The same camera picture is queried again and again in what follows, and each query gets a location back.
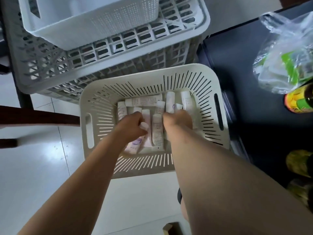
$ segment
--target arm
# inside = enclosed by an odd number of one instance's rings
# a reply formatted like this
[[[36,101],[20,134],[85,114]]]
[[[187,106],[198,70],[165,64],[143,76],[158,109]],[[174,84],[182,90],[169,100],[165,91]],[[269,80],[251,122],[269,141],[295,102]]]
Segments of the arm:
[[[313,215],[272,178],[195,134],[185,111],[163,119],[193,234],[312,234]]]
[[[114,166],[127,143],[147,132],[139,128],[142,114],[121,120],[21,229],[19,235],[91,234]]]

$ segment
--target person's right arm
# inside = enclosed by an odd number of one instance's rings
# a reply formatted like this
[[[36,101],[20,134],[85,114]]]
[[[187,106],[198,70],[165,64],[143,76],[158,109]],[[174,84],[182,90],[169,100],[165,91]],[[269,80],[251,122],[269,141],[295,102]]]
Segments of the person's right arm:
[[[313,233],[307,208],[255,166],[194,133],[188,113],[163,119],[194,235]]]

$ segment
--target hand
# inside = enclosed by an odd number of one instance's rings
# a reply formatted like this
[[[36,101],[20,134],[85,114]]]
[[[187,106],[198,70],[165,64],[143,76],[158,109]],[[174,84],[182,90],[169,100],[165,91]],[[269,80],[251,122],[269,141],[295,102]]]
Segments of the hand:
[[[182,125],[193,129],[193,121],[191,119],[191,116],[185,110],[179,110],[174,114],[164,113],[163,123],[166,131],[169,131],[170,128],[174,125]]]
[[[131,115],[126,115],[114,128],[113,133],[120,138],[123,138],[125,143],[132,142],[140,136],[146,135],[148,132],[139,128],[141,122],[144,122],[142,114],[135,112]]]

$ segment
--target person's left hand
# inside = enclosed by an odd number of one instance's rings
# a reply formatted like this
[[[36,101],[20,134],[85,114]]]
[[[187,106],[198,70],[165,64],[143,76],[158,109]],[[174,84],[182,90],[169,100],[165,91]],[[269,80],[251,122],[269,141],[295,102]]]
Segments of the person's left hand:
[[[140,112],[126,115],[114,128],[113,133],[123,138],[126,143],[135,141],[140,136],[146,135],[148,132],[139,127],[144,122]]]

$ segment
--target person's left arm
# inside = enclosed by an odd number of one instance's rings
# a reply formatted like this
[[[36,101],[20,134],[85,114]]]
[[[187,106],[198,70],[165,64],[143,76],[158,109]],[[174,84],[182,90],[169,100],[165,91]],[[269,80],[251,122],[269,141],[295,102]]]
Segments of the person's left arm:
[[[91,234],[119,154],[147,133],[142,121],[139,112],[123,118],[18,234]]]

